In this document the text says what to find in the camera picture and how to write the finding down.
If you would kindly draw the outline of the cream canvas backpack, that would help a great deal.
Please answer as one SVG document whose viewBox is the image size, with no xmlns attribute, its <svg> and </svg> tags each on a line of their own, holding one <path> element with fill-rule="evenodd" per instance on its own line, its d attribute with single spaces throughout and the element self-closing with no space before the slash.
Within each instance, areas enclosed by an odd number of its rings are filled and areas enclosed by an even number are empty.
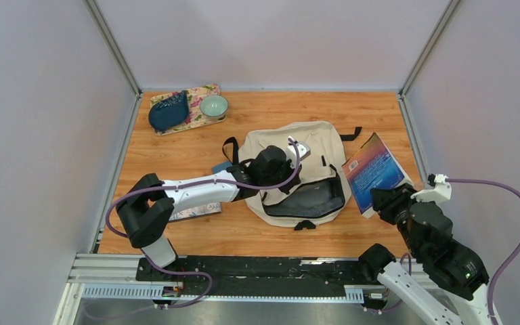
<svg viewBox="0 0 520 325">
<path fill-rule="evenodd" d="M 252 159 L 269 146 L 284 149 L 288 138 L 305 143 L 309 155 L 301 162 L 296 178 L 284 189 L 262 189 L 245 200 L 247 207 L 264 222 L 283 228 L 301 229 L 302 223 L 314 228 L 331 222 L 351 198 L 351 188 L 342 168 L 346 162 L 344 142 L 352 142 L 362 132 L 340 134 L 327 121 L 294 122 L 278 129 L 263 129 L 247 134 L 242 145 L 235 137 L 225 140 L 232 151 L 224 151 L 233 163 L 251 167 Z"/>
</svg>

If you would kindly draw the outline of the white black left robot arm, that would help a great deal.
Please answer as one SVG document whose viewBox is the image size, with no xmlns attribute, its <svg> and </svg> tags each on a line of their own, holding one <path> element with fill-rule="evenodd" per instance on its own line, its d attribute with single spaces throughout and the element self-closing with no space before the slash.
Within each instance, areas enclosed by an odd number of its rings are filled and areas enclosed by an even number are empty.
<svg viewBox="0 0 520 325">
<path fill-rule="evenodd" d="M 247 162 L 235 162 L 206 177 L 163 181 L 154 173 L 147 174 L 110 205 L 124 230 L 116 230 L 111 223 L 106 225 L 141 250 L 160 279 L 173 280 L 180 264 L 164 235 L 172 215 L 205 204 L 244 200 L 260 191 L 283 189 L 298 177 L 301 162 L 309 155 L 309 146 L 289 138 L 285 149 L 269 146 Z"/>
</svg>

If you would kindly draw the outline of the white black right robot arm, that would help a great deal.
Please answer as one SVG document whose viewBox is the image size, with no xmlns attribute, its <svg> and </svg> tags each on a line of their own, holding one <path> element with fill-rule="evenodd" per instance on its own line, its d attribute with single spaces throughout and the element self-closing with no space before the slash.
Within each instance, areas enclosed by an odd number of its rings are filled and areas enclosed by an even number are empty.
<svg viewBox="0 0 520 325">
<path fill-rule="evenodd" d="M 488 302 L 489 276 L 479 255 L 459 243 L 453 223 L 439 207 L 451 198 L 452 187 L 442 181 L 428 190 L 404 183 L 394 189 L 373 188 L 372 208 L 395 225 L 424 273 L 453 302 L 457 312 L 442 305 L 418 284 L 383 245 L 376 243 L 361 256 L 363 281 L 380 282 L 391 289 L 428 324 L 499 324 L 493 303 Z"/>
</svg>

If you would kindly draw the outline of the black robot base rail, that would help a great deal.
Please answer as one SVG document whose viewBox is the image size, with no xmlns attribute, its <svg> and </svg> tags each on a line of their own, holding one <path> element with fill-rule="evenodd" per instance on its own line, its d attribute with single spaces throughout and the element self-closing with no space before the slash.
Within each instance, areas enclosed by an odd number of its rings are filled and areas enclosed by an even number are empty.
<svg viewBox="0 0 520 325">
<path fill-rule="evenodd" d="M 181 284 L 185 295 L 199 295 L 211 285 L 214 296 L 253 297 L 342 297 L 347 285 L 378 284 L 362 262 L 345 259 L 189 255 L 166 269 L 169 273 L 159 272 L 141 258 L 135 279 Z"/>
</svg>

